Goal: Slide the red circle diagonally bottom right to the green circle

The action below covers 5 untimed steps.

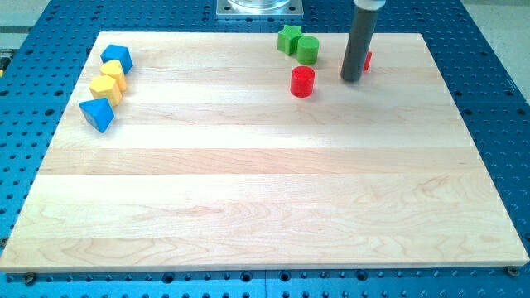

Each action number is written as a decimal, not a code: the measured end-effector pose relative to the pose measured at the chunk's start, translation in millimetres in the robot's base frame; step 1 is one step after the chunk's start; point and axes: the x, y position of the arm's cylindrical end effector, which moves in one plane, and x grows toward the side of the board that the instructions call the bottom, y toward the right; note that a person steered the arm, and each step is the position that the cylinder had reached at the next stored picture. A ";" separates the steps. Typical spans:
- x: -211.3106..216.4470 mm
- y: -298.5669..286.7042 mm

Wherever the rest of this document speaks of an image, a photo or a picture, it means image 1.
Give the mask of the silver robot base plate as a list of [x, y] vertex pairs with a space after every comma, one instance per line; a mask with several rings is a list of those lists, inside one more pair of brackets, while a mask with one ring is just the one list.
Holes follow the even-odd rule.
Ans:
[[302, 0], [217, 0], [215, 11], [224, 18], [304, 15]]

